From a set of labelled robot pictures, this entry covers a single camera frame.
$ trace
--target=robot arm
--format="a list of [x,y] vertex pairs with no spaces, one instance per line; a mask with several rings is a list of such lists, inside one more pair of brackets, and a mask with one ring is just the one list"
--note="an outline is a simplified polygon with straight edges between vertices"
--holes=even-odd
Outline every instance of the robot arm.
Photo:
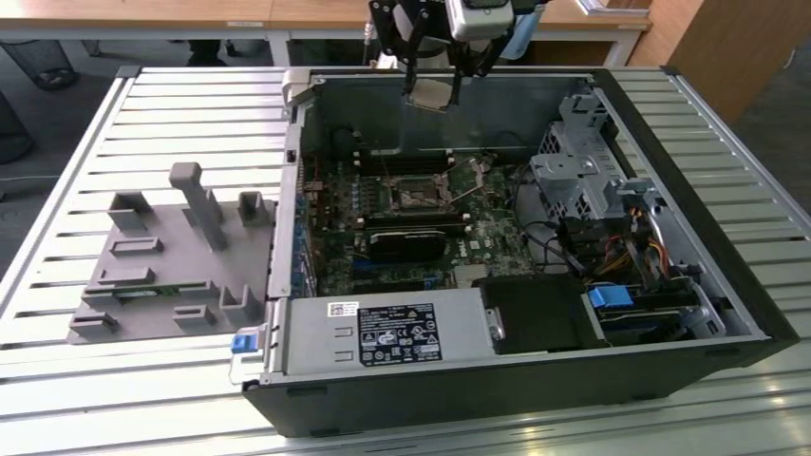
[[[421,62],[446,53],[455,67],[450,105],[459,103],[463,77],[485,77],[512,44],[517,16],[541,17],[550,0],[371,0],[369,9],[378,31],[381,48],[406,67],[403,94],[411,95],[418,82]],[[471,44],[489,42],[482,51]]]

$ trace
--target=motherboard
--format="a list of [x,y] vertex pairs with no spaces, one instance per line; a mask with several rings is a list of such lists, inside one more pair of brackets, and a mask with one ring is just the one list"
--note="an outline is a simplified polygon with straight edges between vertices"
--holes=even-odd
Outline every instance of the motherboard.
[[306,161],[317,294],[469,288],[533,274],[512,206],[517,167],[487,152]]

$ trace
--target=slatted aluminum table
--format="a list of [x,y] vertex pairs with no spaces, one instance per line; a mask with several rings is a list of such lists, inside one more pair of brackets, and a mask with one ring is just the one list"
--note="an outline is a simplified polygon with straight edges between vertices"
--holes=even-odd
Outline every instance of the slatted aluminum table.
[[115,80],[0,284],[0,453],[713,455],[810,446],[809,216],[681,77],[614,74],[804,338],[790,350],[662,400],[290,440],[230,381],[259,370],[230,372],[230,335],[66,345],[115,191],[179,202],[169,169],[198,161],[219,200],[278,194],[283,69],[146,68]]

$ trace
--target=gray 3d-printed holder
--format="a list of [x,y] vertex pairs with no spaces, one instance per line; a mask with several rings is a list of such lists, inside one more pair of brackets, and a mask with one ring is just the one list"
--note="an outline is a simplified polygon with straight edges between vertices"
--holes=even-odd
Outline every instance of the gray 3d-printed holder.
[[234,333],[266,317],[275,203],[258,192],[219,204],[198,163],[175,163],[183,204],[118,193],[114,229],[74,314],[71,344]]

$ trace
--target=power supply label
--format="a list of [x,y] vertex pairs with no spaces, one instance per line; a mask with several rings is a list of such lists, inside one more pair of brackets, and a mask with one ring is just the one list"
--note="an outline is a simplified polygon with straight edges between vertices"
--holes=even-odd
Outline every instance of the power supply label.
[[434,304],[358,309],[358,342],[365,366],[441,361]]

